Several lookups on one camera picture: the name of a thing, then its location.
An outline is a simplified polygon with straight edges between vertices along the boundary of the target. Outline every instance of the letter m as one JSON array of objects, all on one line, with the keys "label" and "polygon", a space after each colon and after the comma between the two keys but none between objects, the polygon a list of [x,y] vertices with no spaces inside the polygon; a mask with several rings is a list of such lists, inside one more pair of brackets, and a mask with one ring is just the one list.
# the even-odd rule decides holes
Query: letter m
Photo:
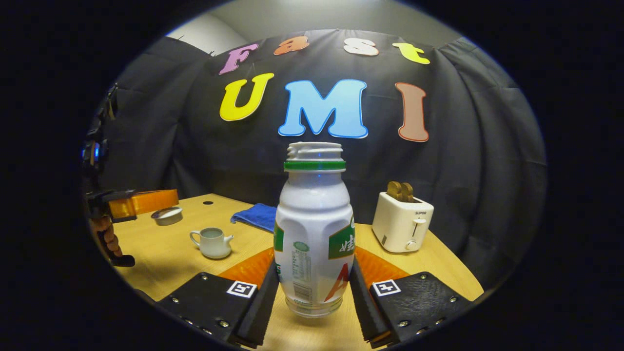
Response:
[{"label": "letter m", "polygon": [[334,123],[328,132],[334,137],[364,138],[368,129],[362,124],[362,91],[366,83],[355,79],[343,79],[331,88],[323,99],[311,81],[288,83],[284,89],[290,92],[286,121],[278,129],[281,136],[300,136],[306,131],[301,124],[301,113],[306,117],[312,133],[319,134],[334,115]]}]

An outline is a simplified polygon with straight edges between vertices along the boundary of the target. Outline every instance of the white wall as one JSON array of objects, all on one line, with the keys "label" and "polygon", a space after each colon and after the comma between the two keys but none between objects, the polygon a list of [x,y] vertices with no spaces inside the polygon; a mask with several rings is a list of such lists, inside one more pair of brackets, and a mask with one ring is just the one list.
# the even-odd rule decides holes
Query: white wall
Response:
[{"label": "white wall", "polygon": [[289,32],[336,28],[393,34],[436,47],[462,36],[395,0],[234,0],[210,13],[249,42]]},{"label": "white wall", "polygon": [[167,34],[168,37],[187,42],[205,52],[219,55],[234,47],[247,44],[248,40],[242,37],[223,21],[206,12],[199,17],[178,27]]},{"label": "white wall", "polygon": [[213,55],[249,42],[313,29],[357,29],[443,46],[461,34],[395,0],[234,0],[167,36]]}]

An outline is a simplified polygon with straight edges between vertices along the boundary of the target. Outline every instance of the yellow letter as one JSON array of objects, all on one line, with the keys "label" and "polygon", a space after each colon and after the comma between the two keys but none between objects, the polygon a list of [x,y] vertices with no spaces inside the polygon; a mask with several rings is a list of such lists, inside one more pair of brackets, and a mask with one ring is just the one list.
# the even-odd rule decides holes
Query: yellow letter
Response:
[{"label": "yellow letter", "polygon": [[414,47],[412,44],[408,44],[406,42],[395,42],[392,46],[396,46],[401,50],[401,55],[406,59],[421,63],[421,64],[429,64],[431,61],[427,60],[424,57],[418,56],[418,53],[424,54],[425,52],[417,47]]},{"label": "yellow letter", "polygon": [[249,97],[247,104],[243,107],[236,107],[236,99],[238,99],[240,88],[247,83],[247,80],[241,79],[239,81],[231,82],[225,86],[225,96],[223,97],[221,109],[219,110],[221,118],[228,122],[238,121],[248,117],[256,111],[258,106],[260,106],[262,97],[265,94],[266,83],[274,76],[275,75],[273,73],[264,73],[255,76],[251,80],[255,83],[253,90],[251,91],[251,96]]}]

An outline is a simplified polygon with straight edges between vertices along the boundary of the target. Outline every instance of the ceiling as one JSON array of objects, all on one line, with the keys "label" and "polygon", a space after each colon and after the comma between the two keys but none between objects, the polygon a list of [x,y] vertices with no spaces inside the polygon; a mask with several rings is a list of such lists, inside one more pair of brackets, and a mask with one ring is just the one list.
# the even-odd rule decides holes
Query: ceiling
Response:
[{"label": "ceiling", "polygon": [[247,42],[312,29],[357,29],[442,46],[461,34],[395,0],[234,0],[209,11]]}]

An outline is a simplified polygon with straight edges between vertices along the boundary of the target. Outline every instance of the bottle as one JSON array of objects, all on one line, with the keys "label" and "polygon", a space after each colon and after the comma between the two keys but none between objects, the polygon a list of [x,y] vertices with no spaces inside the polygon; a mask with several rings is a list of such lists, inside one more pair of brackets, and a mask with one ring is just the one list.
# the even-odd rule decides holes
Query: bottle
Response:
[{"label": "bottle", "polygon": [[355,252],[355,222],[341,177],[340,144],[295,142],[288,147],[288,181],[275,215],[273,249],[286,304],[321,318],[338,310]]}]

